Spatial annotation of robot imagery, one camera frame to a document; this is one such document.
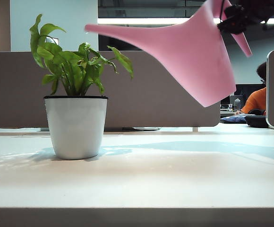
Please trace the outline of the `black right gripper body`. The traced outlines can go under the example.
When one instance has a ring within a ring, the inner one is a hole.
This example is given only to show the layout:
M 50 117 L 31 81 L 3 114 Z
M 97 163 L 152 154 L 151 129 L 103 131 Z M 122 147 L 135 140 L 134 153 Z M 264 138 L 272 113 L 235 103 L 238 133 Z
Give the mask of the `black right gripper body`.
M 247 20 L 252 22 L 267 21 L 274 18 L 274 0 L 239 0 Z

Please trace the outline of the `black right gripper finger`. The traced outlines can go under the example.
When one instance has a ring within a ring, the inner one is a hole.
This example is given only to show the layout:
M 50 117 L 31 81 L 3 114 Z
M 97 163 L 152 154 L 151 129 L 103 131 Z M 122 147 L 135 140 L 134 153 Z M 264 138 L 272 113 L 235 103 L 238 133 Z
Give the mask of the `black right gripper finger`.
M 242 19 L 245 16 L 245 9 L 241 5 L 232 5 L 224 10 L 227 19 Z
M 240 34 L 246 31 L 247 19 L 245 17 L 229 17 L 218 24 L 221 32 Z

